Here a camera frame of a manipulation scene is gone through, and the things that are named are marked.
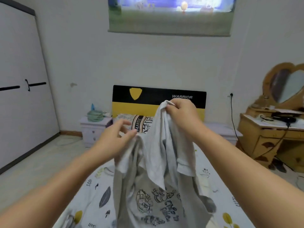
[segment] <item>patterned bedsheet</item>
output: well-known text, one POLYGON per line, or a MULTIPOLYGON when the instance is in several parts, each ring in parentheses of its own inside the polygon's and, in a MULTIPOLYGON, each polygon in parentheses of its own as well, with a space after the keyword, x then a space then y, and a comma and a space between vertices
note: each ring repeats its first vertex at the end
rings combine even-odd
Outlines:
MULTIPOLYGON (((194 147, 196 175, 200 188, 216 205, 216 212, 207 228, 254 228, 203 152, 197 145, 194 144, 194 147)), ((82 185, 54 228, 115 228, 113 176, 113 160, 95 170, 82 185)))

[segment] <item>wardrobe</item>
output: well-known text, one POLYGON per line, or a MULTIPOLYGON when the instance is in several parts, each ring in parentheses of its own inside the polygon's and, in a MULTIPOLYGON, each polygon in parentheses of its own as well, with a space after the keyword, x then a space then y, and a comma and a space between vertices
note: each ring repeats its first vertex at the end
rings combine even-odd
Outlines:
POLYGON ((0 0, 0 174, 58 133, 35 11, 0 0))

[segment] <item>pillowcase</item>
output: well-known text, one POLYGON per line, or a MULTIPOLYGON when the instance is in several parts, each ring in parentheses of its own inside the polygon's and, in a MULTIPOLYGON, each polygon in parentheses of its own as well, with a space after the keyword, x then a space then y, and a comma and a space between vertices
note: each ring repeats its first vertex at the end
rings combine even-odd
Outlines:
POLYGON ((147 133, 153 122, 153 117, 147 117, 142 115, 131 115, 131 114, 119 114, 114 119, 114 122, 116 122, 121 118, 132 122, 132 125, 126 126, 127 129, 129 130, 136 129, 137 132, 139 133, 147 133))

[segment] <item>black and yellow headboard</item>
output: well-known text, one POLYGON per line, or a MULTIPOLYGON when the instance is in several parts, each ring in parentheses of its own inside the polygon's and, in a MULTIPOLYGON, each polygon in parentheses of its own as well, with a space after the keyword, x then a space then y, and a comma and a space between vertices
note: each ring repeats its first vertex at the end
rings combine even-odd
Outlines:
POLYGON ((112 114, 154 116, 159 105, 173 98, 190 99, 197 107, 202 120, 205 117, 207 92, 172 90, 135 86, 113 86, 112 114))

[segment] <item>forearm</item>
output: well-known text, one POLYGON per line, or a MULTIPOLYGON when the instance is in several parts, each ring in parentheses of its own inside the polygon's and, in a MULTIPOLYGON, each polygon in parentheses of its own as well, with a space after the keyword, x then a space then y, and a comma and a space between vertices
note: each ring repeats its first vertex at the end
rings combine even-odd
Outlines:
POLYGON ((303 192, 203 124, 192 136, 256 227, 304 224, 303 192))
POLYGON ((32 191, 0 217, 3 228, 52 227, 86 178, 97 168, 89 153, 76 158, 45 186, 32 191))

